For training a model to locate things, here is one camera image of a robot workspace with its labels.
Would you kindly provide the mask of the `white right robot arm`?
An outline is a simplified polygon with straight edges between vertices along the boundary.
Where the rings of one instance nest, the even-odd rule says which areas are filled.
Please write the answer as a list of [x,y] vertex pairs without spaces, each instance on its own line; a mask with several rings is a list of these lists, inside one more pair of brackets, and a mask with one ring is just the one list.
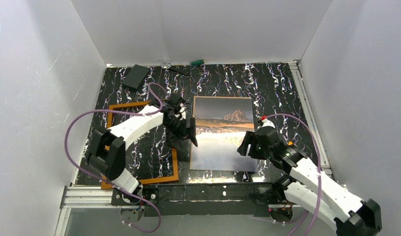
[[312,212],[338,236],[375,236],[382,230],[381,208],[364,201],[331,179],[303,151],[288,144],[273,122],[259,121],[257,131],[247,131],[237,149],[242,156],[269,160],[284,175],[269,188],[257,188],[257,204],[291,202]]

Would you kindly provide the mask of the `mountain landscape photo print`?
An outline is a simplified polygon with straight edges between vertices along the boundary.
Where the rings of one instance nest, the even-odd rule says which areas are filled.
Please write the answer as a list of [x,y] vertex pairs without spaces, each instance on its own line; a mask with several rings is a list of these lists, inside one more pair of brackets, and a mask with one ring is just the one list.
[[250,97],[195,96],[197,147],[192,147],[190,169],[256,172],[258,161],[237,149],[247,131],[255,130]]

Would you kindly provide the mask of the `orange wooden picture frame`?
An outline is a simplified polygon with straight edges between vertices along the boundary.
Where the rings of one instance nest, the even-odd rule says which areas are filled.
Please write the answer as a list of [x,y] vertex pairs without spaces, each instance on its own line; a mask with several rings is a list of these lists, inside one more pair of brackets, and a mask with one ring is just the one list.
[[[113,104],[109,105],[109,110],[119,110],[119,109],[126,109],[126,108],[135,108],[135,107],[144,107],[148,105],[150,101],[141,101],[141,102],[131,102],[131,103],[123,103],[123,104]],[[113,125],[113,113],[108,113],[107,115],[107,128],[110,128]],[[140,182],[143,185],[147,184],[159,184],[159,183],[171,183],[171,182],[178,182],[179,181],[179,174],[178,174],[178,160],[177,160],[177,150],[172,148],[172,169],[173,175],[167,177],[158,177],[158,178],[148,178],[148,179],[141,179]],[[113,186],[111,184],[102,182],[101,183],[102,190],[111,190]]]

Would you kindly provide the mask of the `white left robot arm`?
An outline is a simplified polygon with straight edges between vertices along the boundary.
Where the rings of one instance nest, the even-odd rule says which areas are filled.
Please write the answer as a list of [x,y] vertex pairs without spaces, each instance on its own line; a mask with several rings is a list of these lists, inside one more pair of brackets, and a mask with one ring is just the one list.
[[166,144],[178,149],[184,140],[195,146],[196,119],[187,118],[188,103],[176,93],[150,101],[140,112],[115,126],[92,135],[87,163],[124,192],[139,194],[143,185],[126,168],[126,151],[138,138],[158,126],[166,129]]

